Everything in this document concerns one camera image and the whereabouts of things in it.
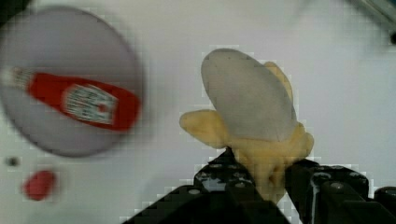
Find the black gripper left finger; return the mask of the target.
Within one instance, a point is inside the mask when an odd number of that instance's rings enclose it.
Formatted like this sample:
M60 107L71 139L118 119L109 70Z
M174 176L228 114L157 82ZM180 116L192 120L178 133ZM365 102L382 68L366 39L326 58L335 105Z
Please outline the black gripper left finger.
M290 224L230 148L210 161L191 185L172 190L122 224Z

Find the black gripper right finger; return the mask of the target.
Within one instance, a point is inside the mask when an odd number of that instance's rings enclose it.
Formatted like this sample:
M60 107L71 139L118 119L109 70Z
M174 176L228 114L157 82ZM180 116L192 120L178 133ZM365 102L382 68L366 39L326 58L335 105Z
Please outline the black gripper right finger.
M365 175L309 160L295 162L285 177L303 224L396 224L394 187L378 189L371 198Z

